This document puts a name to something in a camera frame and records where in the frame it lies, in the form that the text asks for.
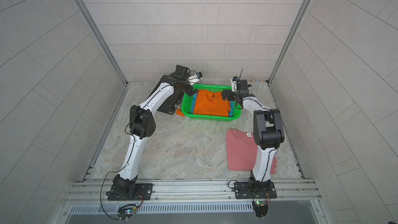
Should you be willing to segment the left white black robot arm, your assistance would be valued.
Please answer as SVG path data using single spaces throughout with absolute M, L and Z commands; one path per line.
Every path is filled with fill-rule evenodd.
M 199 83 L 203 75 L 200 72 L 191 75 L 190 72 L 189 68 L 176 65 L 175 72 L 163 76 L 142 104 L 130 108 L 130 121 L 126 126 L 130 129 L 130 144 L 122 168 L 115 172 L 108 195 L 118 193 L 120 199 L 122 196 L 130 198 L 131 194 L 135 194 L 140 159 L 149 137 L 156 129 L 154 114 L 174 94 L 186 93 L 192 96 L 197 92 L 193 85 Z

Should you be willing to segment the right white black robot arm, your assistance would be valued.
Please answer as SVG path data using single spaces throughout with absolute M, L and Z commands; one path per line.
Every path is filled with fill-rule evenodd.
M 258 152 L 249 178 L 249 188 L 263 189 L 271 183 L 273 158 L 285 140 L 282 116 L 280 110 L 265 106 L 249 92 L 251 85 L 247 80 L 233 77 L 231 85 L 231 90 L 222 91 L 222 99 L 235 102 L 254 117 L 253 135 Z

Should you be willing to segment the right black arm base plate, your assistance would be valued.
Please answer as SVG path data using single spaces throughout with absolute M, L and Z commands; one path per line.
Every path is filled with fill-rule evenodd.
M 236 199 L 276 199 L 277 193 L 271 180 L 262 183 L 235 182 L 232 187 Z

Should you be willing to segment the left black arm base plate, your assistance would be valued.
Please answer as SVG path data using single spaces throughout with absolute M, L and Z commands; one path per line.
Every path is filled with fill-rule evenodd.
M 150 200 L 154 184 L 144 183 L 118 186 L 113 184 L 110 191 L 106 193 L 108 201 L 138 201 Z

